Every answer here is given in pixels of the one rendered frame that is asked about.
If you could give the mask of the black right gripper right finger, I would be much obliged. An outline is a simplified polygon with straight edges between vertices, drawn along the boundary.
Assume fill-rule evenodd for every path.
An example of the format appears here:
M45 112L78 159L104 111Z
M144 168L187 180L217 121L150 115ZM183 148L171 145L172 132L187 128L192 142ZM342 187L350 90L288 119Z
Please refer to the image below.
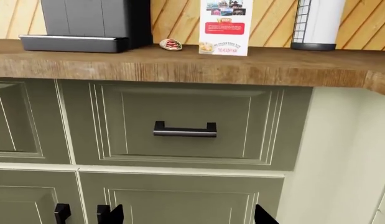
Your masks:
M260 205L255 206L254 222L255 224L279 224Z

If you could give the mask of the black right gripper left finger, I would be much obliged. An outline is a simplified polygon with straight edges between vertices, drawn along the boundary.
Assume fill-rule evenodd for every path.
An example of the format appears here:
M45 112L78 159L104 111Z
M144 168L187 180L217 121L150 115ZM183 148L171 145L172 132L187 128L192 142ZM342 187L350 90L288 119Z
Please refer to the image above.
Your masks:
M123 224L123 205L118 205L110 212L109 224Z

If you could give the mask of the green cabinet door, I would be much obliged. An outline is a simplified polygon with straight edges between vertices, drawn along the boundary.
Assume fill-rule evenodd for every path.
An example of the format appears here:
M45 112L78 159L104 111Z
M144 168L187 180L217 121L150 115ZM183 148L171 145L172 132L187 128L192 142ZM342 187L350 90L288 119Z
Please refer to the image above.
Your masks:
M123 224L253 224L254 206L276 216L284 180L279 177L220 177L80 173L89 223L98 205L123 206Z
M66 224L85 224L74 171L0 169L0 224L57 224L59 203L70 205Z

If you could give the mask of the wooden countertop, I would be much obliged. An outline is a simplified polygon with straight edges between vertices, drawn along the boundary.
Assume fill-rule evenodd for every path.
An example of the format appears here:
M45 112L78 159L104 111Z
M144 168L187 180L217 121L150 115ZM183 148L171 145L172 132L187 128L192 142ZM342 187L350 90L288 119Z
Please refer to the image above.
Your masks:
M19 40L0 39L0 78L352 87L385 95L385 52L250 48L238 57L156 45L121 54L27 52Z

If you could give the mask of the small red patterned object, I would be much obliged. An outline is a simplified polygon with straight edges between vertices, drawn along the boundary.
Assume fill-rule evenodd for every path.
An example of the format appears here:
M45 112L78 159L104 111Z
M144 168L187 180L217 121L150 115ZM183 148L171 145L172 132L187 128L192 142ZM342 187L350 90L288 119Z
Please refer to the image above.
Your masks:
M164 39L159 42L159 46L168 51L181 51L183 49L182 44L175 39Z

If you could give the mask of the white menu card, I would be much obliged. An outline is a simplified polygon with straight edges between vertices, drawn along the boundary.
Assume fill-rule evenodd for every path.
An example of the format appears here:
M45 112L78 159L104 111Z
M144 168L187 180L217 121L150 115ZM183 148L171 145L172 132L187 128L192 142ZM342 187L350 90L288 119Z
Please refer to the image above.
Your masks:
M247 56L254 0L200 0L198 51Z

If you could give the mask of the grey coffee machine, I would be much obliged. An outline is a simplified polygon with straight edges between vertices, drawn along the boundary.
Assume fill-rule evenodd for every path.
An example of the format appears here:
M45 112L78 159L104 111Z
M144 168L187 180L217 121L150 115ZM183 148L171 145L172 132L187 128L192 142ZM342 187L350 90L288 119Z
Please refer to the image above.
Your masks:
M151 45L151 0L41 0L45 35L24 50L117 54Z

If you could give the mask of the paper towel roll holder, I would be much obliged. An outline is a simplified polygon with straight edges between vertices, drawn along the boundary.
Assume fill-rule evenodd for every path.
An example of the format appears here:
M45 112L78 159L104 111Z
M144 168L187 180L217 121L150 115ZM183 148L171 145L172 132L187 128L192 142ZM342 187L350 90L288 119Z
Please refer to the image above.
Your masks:
M298 0L290 47L294 50L335 50L345 2Z

